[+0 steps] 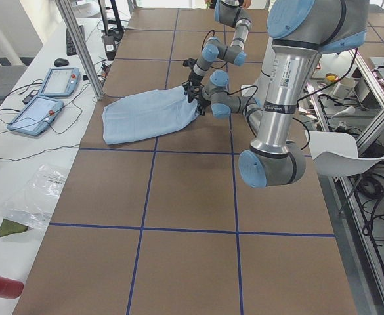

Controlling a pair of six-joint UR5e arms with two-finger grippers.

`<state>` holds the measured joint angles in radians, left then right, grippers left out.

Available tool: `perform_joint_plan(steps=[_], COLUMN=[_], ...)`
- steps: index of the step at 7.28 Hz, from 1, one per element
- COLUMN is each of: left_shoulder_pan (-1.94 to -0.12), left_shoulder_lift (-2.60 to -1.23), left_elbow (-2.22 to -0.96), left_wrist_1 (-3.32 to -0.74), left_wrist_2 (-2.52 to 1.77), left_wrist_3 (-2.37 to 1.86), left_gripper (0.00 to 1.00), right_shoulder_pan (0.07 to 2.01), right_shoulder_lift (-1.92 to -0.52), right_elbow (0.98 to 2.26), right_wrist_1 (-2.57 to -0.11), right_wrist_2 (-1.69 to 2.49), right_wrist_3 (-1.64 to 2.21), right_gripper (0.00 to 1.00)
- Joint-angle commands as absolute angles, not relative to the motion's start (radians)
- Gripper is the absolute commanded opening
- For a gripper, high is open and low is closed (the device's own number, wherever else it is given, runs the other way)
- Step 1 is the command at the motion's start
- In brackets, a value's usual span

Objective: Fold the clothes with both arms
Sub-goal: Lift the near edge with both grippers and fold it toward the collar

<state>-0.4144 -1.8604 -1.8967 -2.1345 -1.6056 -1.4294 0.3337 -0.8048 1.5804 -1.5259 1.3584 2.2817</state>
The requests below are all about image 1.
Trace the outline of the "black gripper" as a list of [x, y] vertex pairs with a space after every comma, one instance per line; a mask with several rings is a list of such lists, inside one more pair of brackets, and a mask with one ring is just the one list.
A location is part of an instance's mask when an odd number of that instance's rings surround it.
[[196, 62], [198, 60], [197, 59], [194, 59], [194, 58], [188, 58], [186, 60], [184, 60], [182, 62], [182, 66], [183, 67], [186, 67], [186, 68], [189, 68], [190, 69], [190, 73], [189, 73], [189, 76], [188, 76], [188, 79], [187, 79], [187, 82], [191, 83], [192, 86], [198, 86], [201, 84], [202, 82], [202, 79], [203, 79], [203, 76], [201, 75], [198, 75], [195, 71], [194, 71], [194, 66], [196, 65]]
[[184, 95], [187, 98], [188, 103], [192, 103], [194, 100], [197, 102], [196, 112], [200, 115], [205, 115], [205, 109], [210, 105], [210, 101], [203, 97], [204, 85], [193, 84], [191, 81], [183, 83]]

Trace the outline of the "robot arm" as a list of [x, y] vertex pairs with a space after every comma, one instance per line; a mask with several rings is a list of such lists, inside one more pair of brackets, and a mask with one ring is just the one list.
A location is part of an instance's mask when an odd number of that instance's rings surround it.
[[184, 88], [196, 88], [202, 84], [206, 73], [216, 60], [241, 66], [246, 58], [245, 43], [252, 29], [252, 19], [247, 12], [251, 1], [210, 1], [209, 7], [214, 10], [216, 22], [232, 28], [234, 34], [231, 42], [225, 43], [216, 35], [207, 38], [196, 59], [184, 61], [190, 68], [188, 79], [182, 84]]
[[305, 172], [302, 150], [288, 139], [299, 96], [323, 54], [341, 53], [361, 46], [366, 38], [367, 1], [277, 1], [267, 18], [269, 44], [254, 96], [227, 91], [228, 74], [211, 71], [216, 60], [242, 65], [251, 17], [237, 1], [218, 1], [214, 17], [234, 28], [230, 45], [209, 38], [183, 83], [198, 113], [207, 107], [217, 118], [245, 116], [255, 138], [239, 156], [243, 181], [254, 188], [287, 185]]

